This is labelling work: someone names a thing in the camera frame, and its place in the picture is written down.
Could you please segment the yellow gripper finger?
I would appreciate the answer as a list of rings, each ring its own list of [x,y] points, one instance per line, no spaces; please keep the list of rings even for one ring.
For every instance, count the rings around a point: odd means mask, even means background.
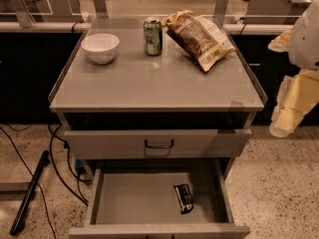
[[[288,51],[291,29],[285,30],[268,44],[268,49],[273,52],[282,53]]]
[[[287,137],[319,103],[319,72],[302,69],[296,76],[285,76],[277,95],[269,131]]]

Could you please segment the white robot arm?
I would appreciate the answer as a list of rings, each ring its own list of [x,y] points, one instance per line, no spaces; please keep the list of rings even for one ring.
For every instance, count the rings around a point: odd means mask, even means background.
[[[287,52],[289,62],[300,69],[281,82],[269,127],[272,135],[287,137],[319,104],[319,0],[311,3],[292,29],[272,40],[268,49]]]

